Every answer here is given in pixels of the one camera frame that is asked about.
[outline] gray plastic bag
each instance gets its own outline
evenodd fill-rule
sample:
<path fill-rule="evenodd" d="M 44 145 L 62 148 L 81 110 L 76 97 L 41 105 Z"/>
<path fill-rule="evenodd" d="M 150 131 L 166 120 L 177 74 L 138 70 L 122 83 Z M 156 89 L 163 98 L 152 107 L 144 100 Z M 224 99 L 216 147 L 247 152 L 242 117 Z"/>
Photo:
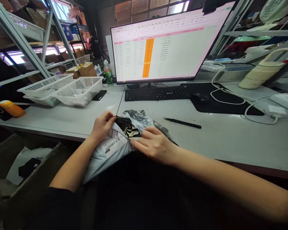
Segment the gray plastic bag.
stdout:
<path fill-rule="evenodd" d="M 137 112 L 136 110 L 126 110 L 123 112 L 123 118 L 130 119 L 131 123 L 139 130 L 141 134 L 146 127 L 155 126 L 170 141 L 175 143 L 171 139 L 168 130 L 159 123 L 153 121 L 151 118 L 147 117 L 144 110 L 141 110 L 140 112 Z M 108 167 L 134 150 L 135 148 L 132 147 L 124 132 L 116 123 L 114 123 L 110 131 L 110 136 L 103 140 L 95 148 L 87 166 L 83 184 L 87 183 L 93 177 L 97 176 L 99 173 L 106 170 Z"/>

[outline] keyboard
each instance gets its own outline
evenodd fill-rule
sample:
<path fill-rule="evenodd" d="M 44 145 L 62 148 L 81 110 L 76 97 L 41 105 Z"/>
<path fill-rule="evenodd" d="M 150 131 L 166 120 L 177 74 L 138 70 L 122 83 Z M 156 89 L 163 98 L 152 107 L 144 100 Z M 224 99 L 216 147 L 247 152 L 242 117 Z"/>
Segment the keyboard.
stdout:
<path fill-rule="evenodd" d="M 189 99 L 190 95 L 181 87 L 155 87 L 125 90 L 125 101 L 161 101 Z"/>
<path fill-rule="evenodd" d="M 288 94 L 274 94 L 269 99 L 288 109 Z"/>

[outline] green bottle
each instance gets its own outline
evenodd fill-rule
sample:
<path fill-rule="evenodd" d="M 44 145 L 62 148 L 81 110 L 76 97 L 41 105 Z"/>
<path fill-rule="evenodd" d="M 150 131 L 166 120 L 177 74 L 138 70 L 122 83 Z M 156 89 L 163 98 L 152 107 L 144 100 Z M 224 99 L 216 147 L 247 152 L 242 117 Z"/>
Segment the green bottle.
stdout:
<path fill-rule="evenodd" d="M 106 79 L 107 79 L 108 86 L 112 86 L 112 85 L 114 85 L 114 83 L 113 83 L 113 75 L 112 75 L 111 67 L 110 67 L 110 65 L 109 65 L 107 60 L 104 61 L 104 65 L 105 65 L 105 67 L 103 68 L 103 70 L 105 71 L 105 74 L 106 74 Z"/>

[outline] smartphone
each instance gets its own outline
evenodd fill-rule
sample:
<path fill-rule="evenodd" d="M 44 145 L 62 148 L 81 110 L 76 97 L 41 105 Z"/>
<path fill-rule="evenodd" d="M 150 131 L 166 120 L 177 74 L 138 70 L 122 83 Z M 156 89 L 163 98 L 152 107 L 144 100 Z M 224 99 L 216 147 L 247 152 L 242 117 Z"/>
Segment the smartphone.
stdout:
<path fill-rule="evenodd" d="M 92 101 L 100 101 L 100 99 L 107 93 L 106 90 L 101 90 L 99 91 L 98 94 L 95 95 L 95 97 L 93 97 Z"/>

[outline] hand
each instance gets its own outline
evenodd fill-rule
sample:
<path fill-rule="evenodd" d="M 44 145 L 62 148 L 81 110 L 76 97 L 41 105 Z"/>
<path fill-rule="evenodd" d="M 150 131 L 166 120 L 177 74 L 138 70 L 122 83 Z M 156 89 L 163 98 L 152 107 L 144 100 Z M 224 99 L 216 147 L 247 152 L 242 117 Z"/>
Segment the hand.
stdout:
<path fill-rule="evenodd" d="M 96 118 L 93 131 L 90 136 L 97 142 L 100 143 L 103 139 L 105 139 L 112 128 L 116 117 L 114 117 L 113 113 L 110 111 L 105 111 L 99 117 Z"/>
<path fill-rule="evenodd" d="M 177 146 L 156 127 L 147 127 L 139 141 L 131 139 L 131 143 L 137 150 L 162 164 L 174 165 L 178 160 Z"/>

